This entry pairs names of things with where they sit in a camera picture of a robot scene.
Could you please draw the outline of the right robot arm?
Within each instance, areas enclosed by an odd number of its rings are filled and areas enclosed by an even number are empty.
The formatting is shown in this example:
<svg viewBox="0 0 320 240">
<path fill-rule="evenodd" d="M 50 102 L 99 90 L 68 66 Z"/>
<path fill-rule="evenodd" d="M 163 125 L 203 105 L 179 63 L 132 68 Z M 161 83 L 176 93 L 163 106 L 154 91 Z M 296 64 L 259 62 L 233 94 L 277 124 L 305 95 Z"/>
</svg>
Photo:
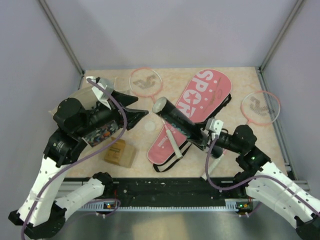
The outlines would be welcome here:
<svg viewBox="0 0 320 240">
<path fill-rule="evenodd" d="M 208 183 L 220 191 L 233 189 L 239 198 L 246 196 L 256 199 L 287 220 L 298 236 L 303 240 L 320 238 L 320 201 L 303 190 L 286 176 L 271 159 L 256 145 L 257 137 L 248 125 L 239 125 L 233 134 L 199 129 L 195 134 L 203 145 L 209 144 L 207 156 L 213 147 L 221 147 L 238 154 L 236 162 L 242 172 L 235 175 L 236 183 L 229 187 L 220 187 Z"/>
</svg>

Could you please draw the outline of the black shuttlecock tube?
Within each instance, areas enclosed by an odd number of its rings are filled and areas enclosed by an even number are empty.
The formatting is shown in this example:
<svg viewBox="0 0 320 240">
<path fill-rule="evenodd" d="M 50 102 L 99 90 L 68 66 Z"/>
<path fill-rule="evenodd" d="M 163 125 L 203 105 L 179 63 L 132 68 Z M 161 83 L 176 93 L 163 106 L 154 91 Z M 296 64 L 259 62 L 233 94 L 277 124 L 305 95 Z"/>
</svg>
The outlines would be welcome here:
<svg viewBox="0 0 320 240">
<path fill-rule="evenodd" d="M 205 129 L 208 120 L 194 123 L 184 113 L 176 108 L 166 97 L 159 98 L 154 103 L 152 111 L 183 134 L 186 137 L 186 140 L 195 146 L 197 140 L 199 140 L 201 132 L 212 134 L 213 141 L 211 144 L 215 144 L 215 141 L 219 138 L 220 134 Z"/>
</svg>

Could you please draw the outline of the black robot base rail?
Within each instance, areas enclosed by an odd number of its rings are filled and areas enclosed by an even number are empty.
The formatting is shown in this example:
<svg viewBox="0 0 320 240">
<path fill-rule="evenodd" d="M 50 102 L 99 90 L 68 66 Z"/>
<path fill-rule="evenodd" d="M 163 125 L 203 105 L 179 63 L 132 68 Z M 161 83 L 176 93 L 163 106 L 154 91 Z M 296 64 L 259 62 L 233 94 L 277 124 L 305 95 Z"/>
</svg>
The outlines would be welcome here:
<svg viewBox="0 0 320 240">
<path fill-rule="evenodd" d="M 118 199 L 122 207 L 217 207 L 226 200 L 249 202 L 243 186 L 220 192 L 201 177 L 114 178 L 98 199 Z"/>
</svg>

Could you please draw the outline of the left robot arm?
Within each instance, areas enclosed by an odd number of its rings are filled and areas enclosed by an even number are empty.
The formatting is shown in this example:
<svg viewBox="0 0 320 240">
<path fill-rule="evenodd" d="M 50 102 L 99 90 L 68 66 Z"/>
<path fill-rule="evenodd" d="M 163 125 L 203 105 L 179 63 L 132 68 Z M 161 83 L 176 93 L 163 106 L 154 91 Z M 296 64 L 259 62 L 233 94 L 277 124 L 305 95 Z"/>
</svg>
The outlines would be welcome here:
<svg viewBox="0 0 320 240">
<path fill-rule="evenodd" d="M 44 149 L 35 182 L 23 205 L 8 218 L 21 226 L 21 238 L 48 239 L 55 236 L 69 217 L 96 198 L 109 198 L 114 191 L 112 177 L 95 173 L 85 184 L 64 197 L 58 191 L 69 169 L 79 161 L 86 147 L 97 146 L 117 131 L 132 129 L 147 110 L 131 109 L 136 96 L 114 91 L 108 105 L 96 102 L 86 109 L 75 97 L 63 100 L 53 120 L 58 128 Z"/>
</svg>

